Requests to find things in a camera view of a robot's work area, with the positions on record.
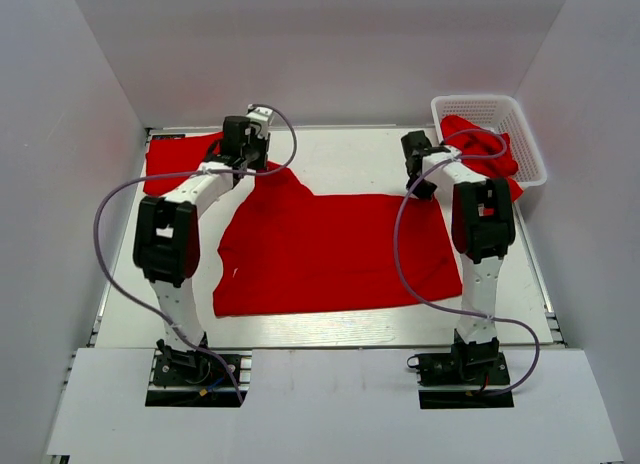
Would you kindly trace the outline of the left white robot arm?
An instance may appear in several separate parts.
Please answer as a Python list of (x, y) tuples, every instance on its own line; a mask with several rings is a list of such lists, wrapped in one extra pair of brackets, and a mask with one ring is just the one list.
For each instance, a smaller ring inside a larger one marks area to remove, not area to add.
[(160, 311), (169, 318), (164, 344), (182, 353), (177, 371), (199, 383), (211, 371), (211, 358), (195, 349), (206, 340), (197, 316), (192, 277), (200, 261), (199, 218), (253, 171), (267, 168), (273, 112), (256, 107), (229, 116), (223, 136), (196, 168), (196, 174), (138, 208), (133, 261), (149, 281)]

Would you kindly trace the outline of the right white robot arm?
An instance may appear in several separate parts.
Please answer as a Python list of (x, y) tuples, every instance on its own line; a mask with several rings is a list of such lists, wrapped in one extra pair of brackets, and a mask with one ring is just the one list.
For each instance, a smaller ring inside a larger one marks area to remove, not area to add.
[(499, 272), (515, 240), (509, 183), (472, 170), (468, 161), (488, 161), (506, 154), (504, 138), (485, 129), (456, 131), (450, 137), (494, 138), (497, 151), (465, 154), (443, 141), (433, 145), (424, 131), (401, 138), (409, 177), (407, 192), (430, 199), (436, 191), (450, 198), (451, 240), (462, 265), (461, 309), (454, 329), (451, 368), (461, 381), (472, 383), (498, 359), (499, 341), (493, 317)]

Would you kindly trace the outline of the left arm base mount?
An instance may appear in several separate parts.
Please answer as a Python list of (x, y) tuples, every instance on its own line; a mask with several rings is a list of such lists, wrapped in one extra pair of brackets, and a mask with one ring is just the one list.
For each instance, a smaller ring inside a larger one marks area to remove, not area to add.
[(226, 365), (209, 355), (156, 350), (145, 406), (148, 408), (241, 407), (250, 383), (251, 354), (222, 353)]

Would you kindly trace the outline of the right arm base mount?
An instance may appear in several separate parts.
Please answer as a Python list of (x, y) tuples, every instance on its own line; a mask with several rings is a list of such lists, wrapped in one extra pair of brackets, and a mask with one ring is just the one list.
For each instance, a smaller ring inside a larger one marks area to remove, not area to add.
[(514, 407), (512, 392), (492, 396), (511, 385), (502, 352), (491, 364), (481, 364), (468, 376), (456, 367), (450, 353), (421, 353), (410, 356), (407, 367), (415, 371), (421, 410), (481, 410)]

